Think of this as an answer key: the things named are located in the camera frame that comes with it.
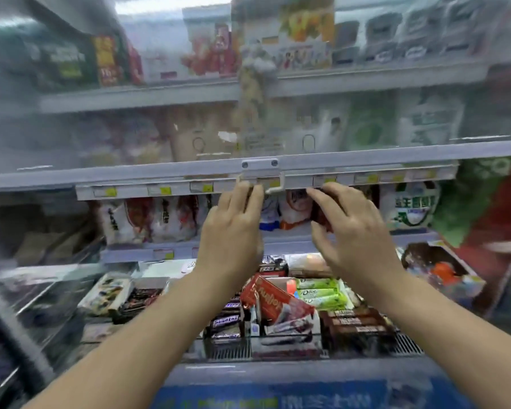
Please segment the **person's right hand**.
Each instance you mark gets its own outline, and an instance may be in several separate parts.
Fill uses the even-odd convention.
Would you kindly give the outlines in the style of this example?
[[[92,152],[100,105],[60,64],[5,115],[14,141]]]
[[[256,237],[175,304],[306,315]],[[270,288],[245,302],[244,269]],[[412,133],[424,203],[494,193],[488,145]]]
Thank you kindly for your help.
[[[334,229],[331,241],[339,264],[328,264],[333,274],[367,300],[388,292],[407,273],[379,210],[353,187],[326,183],[322,190],[337,196],[341,205],[339,208],[327,195],[313,193],[315,199],[321,198],[322,209]]]

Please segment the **person's left hand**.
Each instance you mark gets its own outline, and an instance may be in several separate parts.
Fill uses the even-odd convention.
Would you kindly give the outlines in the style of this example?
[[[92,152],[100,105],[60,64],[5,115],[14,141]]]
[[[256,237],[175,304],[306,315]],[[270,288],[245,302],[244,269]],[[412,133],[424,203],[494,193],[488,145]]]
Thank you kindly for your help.
[[[259,223],[218,224],[216,206],[211,208],[203,224],[193,274],[227,296],[241,289],[257,271],[264,243]]]

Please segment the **glass freezer door white frame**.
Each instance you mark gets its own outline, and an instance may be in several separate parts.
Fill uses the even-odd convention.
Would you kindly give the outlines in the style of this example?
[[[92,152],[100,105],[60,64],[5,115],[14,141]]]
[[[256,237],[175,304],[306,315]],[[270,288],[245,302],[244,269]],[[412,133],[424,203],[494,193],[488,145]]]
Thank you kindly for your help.
[[[144,23],[202,11],[203,17],[224,15],[231,20],[232,0],[0,0],[0,192],[61,189],[97,181],[213,176],[257,171],[286,171],[381,164],[413,164],[475,158],[511,157],[511,0],[489,0],[483,13],[484,38],[470,57],[399,62],[385,66],[331,66],[320,70],[278,72],[273,62],[245,66],[238,56],[235,77],[145,84],[136,48]],[[232,102],[235,133],[219,133],[236,143],[249,117],[262,118],[275,99],[347,97],[361,92],[269,97],[271,80],[280,76],[332,69],[406,68],[427,64],[477,61],[489,65],[486,79],[470,84],[429,87],[460,94],[465,103],[459,137],[449,144],[278,156],[242,156],[175,162],[167,131],[167,109],[152,106],[126,109],[43,114],[41,96],[101,87],[97,78],[92,36],[116,34],[123,41],[126,81],[115,87],[156,87],[236,79],[240,95]],[[74,90],[40,91],[25,41],[68,40],[87,47],[95,82]],[[395,106],[397,120],[397,94]]]

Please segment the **person's left forearm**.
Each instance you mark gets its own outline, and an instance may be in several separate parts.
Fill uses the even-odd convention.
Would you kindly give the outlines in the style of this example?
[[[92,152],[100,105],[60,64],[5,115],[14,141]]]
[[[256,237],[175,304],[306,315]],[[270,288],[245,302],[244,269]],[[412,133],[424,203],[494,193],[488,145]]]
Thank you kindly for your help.
[[[184,352],[250,278],[195,269],[22,409],[148,409]]]

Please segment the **dark red packet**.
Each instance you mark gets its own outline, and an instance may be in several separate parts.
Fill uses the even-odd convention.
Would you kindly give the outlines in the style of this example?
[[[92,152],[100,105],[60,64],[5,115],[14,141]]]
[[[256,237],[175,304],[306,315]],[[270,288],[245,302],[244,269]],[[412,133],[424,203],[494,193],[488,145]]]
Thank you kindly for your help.
[[[320,203],[320,197],[317,197],[316,199],[313,196],[313,193],[316,192],[317,194],[327,195],[330,199],[332,199],[339,208],[341,208],[341,205],[339,203],[339,200],[337,196],[333,195],[332,193],[329,193],[325,190],[319,189],[319,188],[308,188],[310,190],[310,196],[311,199],[313,199],[313,208],[312,208],[312,216],[311,219],[318,223],[320,226],[322,226],[327,233],[334,233],[333,226],[329,219],[326,216],[326,213],[322,209],[322,204]]]

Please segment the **beige ice cream packet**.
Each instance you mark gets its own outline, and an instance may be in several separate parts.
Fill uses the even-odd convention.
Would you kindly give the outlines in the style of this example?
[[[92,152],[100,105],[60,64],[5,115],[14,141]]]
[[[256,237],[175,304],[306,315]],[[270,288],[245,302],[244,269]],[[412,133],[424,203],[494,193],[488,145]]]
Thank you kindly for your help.
[[[320,253],[287,254],[288,274],[297,279],[333,279],[331,268]]]

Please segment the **black ice cream packet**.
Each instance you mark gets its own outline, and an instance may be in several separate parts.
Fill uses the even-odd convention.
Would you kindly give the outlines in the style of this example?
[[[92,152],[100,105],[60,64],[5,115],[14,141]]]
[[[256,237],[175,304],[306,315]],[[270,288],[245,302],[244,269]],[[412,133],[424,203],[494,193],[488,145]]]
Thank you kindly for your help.
[[[257,269],[258,275],[264,277],[288,277],[289,266],[286,255],[264,255]]]

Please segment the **row of white red packets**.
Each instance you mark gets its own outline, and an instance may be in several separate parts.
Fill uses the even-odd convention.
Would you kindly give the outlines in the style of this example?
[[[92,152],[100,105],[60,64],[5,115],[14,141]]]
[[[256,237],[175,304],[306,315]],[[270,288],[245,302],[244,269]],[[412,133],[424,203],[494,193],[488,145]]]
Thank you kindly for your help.
[[[96,215],[108,245],[188,241],[216,201],[211,194],[117,199],[100,202]]]

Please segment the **white bag green label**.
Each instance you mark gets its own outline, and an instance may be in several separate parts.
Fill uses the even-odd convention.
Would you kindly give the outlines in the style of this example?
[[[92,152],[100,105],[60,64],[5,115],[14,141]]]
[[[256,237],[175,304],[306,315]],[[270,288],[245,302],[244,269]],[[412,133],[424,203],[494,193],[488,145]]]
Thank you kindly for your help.
[[[391,232],[428,228],[441,196],[436,181],[384,184],[379,209]]]

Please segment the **stack of brown chocolate bars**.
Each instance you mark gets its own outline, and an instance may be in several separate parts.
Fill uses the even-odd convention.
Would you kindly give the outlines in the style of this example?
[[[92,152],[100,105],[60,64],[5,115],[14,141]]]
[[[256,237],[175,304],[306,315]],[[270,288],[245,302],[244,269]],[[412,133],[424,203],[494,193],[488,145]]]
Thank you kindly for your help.
[[[335,354],[378,356],[396,346],[393,323],[370,307],[319,311],[322,340]]]

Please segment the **light green packet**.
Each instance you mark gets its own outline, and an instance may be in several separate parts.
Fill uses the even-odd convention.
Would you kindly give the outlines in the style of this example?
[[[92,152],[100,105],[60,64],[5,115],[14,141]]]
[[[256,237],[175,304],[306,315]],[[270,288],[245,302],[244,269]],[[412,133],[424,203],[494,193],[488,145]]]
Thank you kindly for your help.
[[[397,146],[395,91],[361,92],[351,96],[345,148],[347,151]]]

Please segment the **white box with red fruit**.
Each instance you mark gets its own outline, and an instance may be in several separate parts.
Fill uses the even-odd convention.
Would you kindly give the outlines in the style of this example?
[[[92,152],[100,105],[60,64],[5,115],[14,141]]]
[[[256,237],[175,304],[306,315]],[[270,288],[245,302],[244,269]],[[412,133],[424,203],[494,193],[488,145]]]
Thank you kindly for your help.
[[[136,48],[145,84],[235,77],[238,56],[232,45],[231,20],[202,11],[153,20],[140,27]]]

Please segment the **large green and red bag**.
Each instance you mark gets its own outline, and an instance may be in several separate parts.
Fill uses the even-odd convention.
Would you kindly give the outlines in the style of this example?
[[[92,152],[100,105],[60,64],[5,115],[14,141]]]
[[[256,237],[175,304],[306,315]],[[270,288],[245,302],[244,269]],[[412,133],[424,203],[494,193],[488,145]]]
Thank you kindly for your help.
[[[432,227],[456,249],[511,241],[511,157],[463,160],[442,182]]]

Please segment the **row of grey tubs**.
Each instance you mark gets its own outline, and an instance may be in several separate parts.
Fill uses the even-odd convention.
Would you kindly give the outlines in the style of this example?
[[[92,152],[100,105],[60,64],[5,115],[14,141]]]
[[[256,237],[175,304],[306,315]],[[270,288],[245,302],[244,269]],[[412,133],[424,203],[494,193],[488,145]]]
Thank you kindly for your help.
[[[489,0],[335,0],[333,66],[470,57]]]

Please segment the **green and black box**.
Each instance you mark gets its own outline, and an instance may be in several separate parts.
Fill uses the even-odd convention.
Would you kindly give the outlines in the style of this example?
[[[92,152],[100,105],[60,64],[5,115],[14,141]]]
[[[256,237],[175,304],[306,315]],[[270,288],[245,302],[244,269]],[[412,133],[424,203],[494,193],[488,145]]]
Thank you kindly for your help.
[[[25,41],[40,91],[74,90],[95,82],[87,47],[68,40]]]

